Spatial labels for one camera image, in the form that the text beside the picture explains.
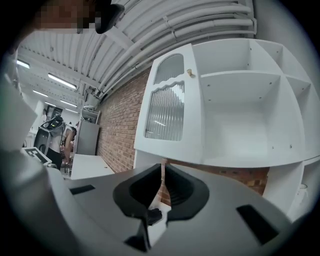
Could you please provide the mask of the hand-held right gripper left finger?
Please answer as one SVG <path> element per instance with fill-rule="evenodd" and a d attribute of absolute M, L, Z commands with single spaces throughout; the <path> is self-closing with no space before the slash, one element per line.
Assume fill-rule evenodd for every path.
<path fill-rule="evenodd" d="M 80 256 L 162 256 L 151 246 L 148 210 L 161 185 L 161 165 L 69 180 L 69 204 Z"/>

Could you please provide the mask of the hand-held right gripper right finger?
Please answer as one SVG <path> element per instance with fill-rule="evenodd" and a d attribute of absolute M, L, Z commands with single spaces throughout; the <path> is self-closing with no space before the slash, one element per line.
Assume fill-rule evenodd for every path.
<path fill-rule="evenodd" d="M 269 256 L 291 226 L 277 207 L 232 178 L 169 164 L 165 186 L 171 209 L 152 256 Z"/>

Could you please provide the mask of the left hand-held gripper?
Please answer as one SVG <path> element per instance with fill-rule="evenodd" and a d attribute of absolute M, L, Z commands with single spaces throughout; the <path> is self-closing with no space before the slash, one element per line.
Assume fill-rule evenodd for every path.
<path fill-rule="evenodd" d="M 20 152 L 25 156 L 29 156 L 32 159 L 37 160 L 45 166 L 52 163 L 52 161 L 36 147 L 23 147 Z"/>

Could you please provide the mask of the white cabinet door with glass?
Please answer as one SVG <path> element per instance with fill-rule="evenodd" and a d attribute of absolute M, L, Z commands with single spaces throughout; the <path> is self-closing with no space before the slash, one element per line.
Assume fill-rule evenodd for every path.
<path fill-rule="evenodd" d="M 192 69 L 190 77 L 187 69 Z M 135 133 L 136 150 L 198 164 L 203 153 L 203 106 L 191 44 L 153 61 Z"/>

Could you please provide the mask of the small white desk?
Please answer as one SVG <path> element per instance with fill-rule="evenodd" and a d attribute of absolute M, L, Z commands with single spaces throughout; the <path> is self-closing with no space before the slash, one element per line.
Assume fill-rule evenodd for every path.
<path fill-rule="evenodd" d="M 81 180 L 96 178 L 107 175 L 113 175 L 115 172 L 98 155 L 75 154 L 72 169 L 71 180 Z"/>

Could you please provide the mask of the grey metal cabinet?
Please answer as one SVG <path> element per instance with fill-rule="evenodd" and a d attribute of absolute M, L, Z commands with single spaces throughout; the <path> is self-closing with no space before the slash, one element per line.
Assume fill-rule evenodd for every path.
<path fill-rule="evenodd" d="M 100 126 L 80 120 L 74 140 L 74 153 L 95 156 Z"/>

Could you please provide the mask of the white wall cabinet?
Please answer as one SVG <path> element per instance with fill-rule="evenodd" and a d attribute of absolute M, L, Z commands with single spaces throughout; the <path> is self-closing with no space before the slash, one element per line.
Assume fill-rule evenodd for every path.
<path fill-rule="evenodd" d="M 310 212 L 320 196 L 320 98 L 303 66 L 267 40 L 191 45 L 203 107 L 202 159 L 192 164 L 268 168 L 263 197 L 292 221 Z M 134 166 L 162 159 L 135 149 Z"/>

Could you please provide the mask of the row of white ceiling pipes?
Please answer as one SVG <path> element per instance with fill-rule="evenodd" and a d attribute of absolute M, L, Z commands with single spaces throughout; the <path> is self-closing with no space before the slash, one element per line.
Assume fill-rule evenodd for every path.
<path fill-rule="evenodd" d="M 144 70 L 159 56 L 211 37 L 256 34 L 253 0 L 175 0 L 176 9 L 150 20 L 143 32 L 110 67 L 94 95 L 102 99 L 129 76 Z"/>

